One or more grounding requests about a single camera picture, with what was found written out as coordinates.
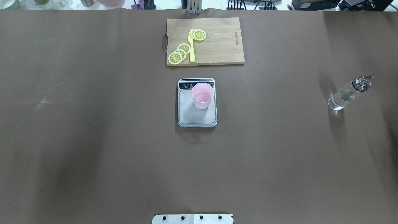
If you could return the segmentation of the pink plastic cup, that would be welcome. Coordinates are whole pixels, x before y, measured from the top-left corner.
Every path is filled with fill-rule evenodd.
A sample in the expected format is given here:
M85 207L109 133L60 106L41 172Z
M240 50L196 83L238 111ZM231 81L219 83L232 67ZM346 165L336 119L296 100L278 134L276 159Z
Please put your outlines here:
M194 105L199 109L206 109L214 98L214 89L208 83L198 83L192 89Z

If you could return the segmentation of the clear glass sauce bottle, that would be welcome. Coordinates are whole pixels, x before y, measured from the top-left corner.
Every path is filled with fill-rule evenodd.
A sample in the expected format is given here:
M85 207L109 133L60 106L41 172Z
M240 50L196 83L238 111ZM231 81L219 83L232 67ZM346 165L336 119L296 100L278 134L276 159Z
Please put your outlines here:
M328 106L335 111L343 109L371 88L373 78L373 73L354 78L328 99Z

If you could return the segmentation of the silver kitchen scale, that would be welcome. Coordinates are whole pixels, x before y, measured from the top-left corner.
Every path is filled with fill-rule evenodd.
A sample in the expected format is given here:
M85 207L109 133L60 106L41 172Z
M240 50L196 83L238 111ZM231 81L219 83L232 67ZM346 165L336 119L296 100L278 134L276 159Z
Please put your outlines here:
M214 89L214 98L206 109L194 105L192 89L198 83L208 83ZM213 78L182 78L178 81L178 125L182 128L214 127L217 125L215 80Z

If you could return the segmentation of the lemon slice end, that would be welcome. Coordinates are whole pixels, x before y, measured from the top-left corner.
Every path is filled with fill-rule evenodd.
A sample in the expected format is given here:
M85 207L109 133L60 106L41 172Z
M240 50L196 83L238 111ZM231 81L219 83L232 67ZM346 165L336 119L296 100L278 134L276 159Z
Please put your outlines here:
M172 52L168 56L168 62L171 65L179 65L183 61L184 57L179 52Z

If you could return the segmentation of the lemon slice middle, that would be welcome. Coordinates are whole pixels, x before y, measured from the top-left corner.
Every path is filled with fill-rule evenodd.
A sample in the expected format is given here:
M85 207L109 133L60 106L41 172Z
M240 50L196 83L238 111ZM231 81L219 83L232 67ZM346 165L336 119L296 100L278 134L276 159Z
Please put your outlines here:
M185 50L183 50L183 49L177 49L177 50L175 50L174 52L179 53L179 54L181 55L181 61L184 61L184 60L185 60L185 58L186 58L186 56L187 56Z

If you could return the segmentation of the lemon slice near knife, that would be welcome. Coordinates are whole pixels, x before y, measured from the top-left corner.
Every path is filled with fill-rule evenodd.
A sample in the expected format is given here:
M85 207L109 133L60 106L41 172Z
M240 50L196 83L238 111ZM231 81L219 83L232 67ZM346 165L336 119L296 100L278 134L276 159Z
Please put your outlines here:
M178 45L177 50L184 50L186 54L189 54L191 47L187 43L181 43Z

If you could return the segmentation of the bamboo cutting board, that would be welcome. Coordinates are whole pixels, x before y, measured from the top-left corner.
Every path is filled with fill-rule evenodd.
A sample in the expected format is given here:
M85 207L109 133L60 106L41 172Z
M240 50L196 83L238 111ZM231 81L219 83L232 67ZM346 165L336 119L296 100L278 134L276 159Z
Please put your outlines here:
M238 17L167 19L166 55L172 54L182 43L189 44L188 34L206 33L204 40L193 40L190 54L179 66L243 65L245 63L242 32Z

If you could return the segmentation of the yellow plastic knife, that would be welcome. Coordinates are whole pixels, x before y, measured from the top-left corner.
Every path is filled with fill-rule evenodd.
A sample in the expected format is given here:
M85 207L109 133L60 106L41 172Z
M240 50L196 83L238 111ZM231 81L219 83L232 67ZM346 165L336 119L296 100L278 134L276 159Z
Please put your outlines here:
M193 29L191 29L188 33L188 43L190 44L190 53L189 53L189 60L191 63L195 62L195 52L194 52L194 41L192 37Z

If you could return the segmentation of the lemon slice single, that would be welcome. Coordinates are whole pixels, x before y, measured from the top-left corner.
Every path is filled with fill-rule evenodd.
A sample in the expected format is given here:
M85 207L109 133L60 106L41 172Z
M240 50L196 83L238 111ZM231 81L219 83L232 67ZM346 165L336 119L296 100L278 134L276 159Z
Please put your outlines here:
M202 30L202 29L194 29L193 32L192 32L192 34L191 34L191 37L192 37L194 40L196 40L196 41L203 41L203 40L206 39L207 34L206 34L206 32L205 32L204 30Z

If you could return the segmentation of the aluminium frame post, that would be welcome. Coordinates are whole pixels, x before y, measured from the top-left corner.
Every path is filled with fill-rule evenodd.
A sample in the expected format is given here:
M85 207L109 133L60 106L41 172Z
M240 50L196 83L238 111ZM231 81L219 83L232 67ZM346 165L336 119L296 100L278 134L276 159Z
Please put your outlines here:
M186 0L188 14L202 14L202 0Z

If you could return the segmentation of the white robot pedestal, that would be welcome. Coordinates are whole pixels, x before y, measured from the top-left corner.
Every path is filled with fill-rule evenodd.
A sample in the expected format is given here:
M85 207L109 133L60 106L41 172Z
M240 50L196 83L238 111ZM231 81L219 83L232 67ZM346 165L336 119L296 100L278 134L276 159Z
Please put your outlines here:
M234 224L232 214L158 214L152 224Z

